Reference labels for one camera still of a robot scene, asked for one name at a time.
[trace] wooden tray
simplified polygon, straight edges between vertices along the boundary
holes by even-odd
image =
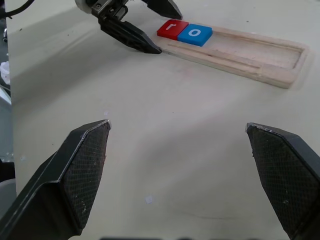
[[[213,35],[203,47],[157,34],[152,40],[164,53],[286,89],[298,78],[309,53],[301,43],[208,27]]]

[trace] letter o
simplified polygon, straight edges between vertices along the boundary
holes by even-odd
[[[196,36],[199,36],[201,34],[201,31],[199,29],[192,29],[190,32],[189,32],[189,35],[191,37],[196,37]]]

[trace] red block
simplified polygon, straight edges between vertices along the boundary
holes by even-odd
[[[160,37],[178,40],[178,35],[189,25],[186,21],[171,19],[167,21],[156,33]]]

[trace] table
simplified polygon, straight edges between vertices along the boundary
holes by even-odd
[[[7,10],[23,2],[7,1]],[[285,90],[139,53],[101,32],[72,0],[35,1],[7,22],[17,192],[71,130],[107,118],[100,188],[76,239],[288,239],[261,187],[245,125],[296,133],[320,152],[320,2],[176,2],[188,22],[310,46],[299,80]],[[149,35],[165,21],[139,1],[125,20]]]

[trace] cable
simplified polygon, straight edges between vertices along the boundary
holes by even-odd
[[[15,9],[15,10],[4,12],[4,13],[0,13],[0,19],[11,18],[14,15],[22,13],[24,10],[26,10],[28,7],[30,7],[30,5],[34,1],[35,0],[27,0],[25,4],[23,4],[21,7]]]
[[[3,88],[3,89],[5,89],[5,90],[7,90],[7,91],[9,91],[11,93],[11,89],[7,88],[6,86],[3,86],[3,85],[0,84],[0,88]]]

